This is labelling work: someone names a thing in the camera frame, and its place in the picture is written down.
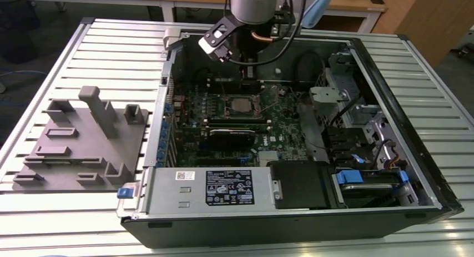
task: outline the blue clip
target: blue clip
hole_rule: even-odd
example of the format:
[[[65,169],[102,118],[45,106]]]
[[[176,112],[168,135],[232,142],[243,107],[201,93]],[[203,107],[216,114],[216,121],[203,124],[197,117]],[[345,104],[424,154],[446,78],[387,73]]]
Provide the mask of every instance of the blue clip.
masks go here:
[[[359,164],[364,164],[364,160],[356,154],[351,154],[351,155]]]
[[[165,130],[161,130],[160,132],[160,137],[165,138],[168,136],[168,132]]]
[[[157,151],[156,158],[157,158],[158,160],[162,160],[162,159],[164,159],[164,152],[162,152],[162,151]]]
[[[404,171],[399,171],[397,172],[397,176],[400,177],[400,180],[401,180],[403,183],[409,181],[408,175],[407,175],[407,173]]]
[[[158,148],[158,149],[164,149],[165,146],[166,146],[165,141],[164,141],[164,140],[160,140],[160,142],[157,143],[157,148]]]
[[[118,188],[117,198],[118,199],[133,199],[133,188]]]
[[[161,129],[166,129],[169,127],[169,123],[166,121],[161,122]]]
[[[361,175],[357,170],[341,170],[335,174],[339,184],[363,183]]]

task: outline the white label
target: white label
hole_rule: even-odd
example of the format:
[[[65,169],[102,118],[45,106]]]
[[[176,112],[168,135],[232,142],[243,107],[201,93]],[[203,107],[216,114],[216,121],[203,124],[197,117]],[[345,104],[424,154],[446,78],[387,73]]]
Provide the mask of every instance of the white label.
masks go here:
[[[368,11],[384,11],[384,8],[376,8],[376,7],[368,7],[367,8]]]
[[[193,180],[195,171],[176,172],[176,180]]]

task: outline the floor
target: floor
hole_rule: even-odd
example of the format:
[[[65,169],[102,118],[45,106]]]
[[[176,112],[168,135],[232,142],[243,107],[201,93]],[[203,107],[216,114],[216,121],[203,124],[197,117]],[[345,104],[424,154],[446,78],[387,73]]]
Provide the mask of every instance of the floor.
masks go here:
[[[160,9],[144,6],[68,3],[66,12],[60,13],[52,2],[37,2],[34,7],[41,27],[29,32],[38,49],[38,57],[22,64],[10,64],[0,57],[0,73],[8,70],[38,70],[48,72],[62,48],[76,30],[82,17],[114,18],[129,20],[161,20]],[[215,23],[221,17],[220,10],[177,10],[179,22]],[[436,67],[436,72],[455,96],[474,115],[474,62],[459,59],[450,53]],[[0,146],[18,121],[28,102],[41,85],[40,74],[9,74],[0,78],[6,90],[0,94]]]

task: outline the barcode sticker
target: barcode sticker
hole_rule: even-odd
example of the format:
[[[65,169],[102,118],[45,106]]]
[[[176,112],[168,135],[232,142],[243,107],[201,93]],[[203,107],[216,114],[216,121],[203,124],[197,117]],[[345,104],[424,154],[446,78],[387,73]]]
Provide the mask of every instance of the barcode sticker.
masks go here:
[[[176,180],[193,180],[195,171],[176,172]]]

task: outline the green circuit board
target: green circuit board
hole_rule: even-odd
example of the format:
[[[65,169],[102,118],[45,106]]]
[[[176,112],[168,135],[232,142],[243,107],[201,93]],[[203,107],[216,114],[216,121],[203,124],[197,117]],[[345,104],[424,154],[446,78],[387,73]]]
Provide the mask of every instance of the green circuit board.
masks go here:
[[[269,150],[277,151],[280,160],[307,159],[296,113],[300,93],[277,84],[263,86],[264,89],[255,95],[212,94],[196,85],[179,90],[174,96],[174,132],[179,141],[176,166],[255,167],[259,166],[257,152]],[[205,121],[211,119],[223,120],[211,129],[255,131],[252,147],[235,151],[207,149],[209,125]],[[227,123],[225,119],[241,123]]]

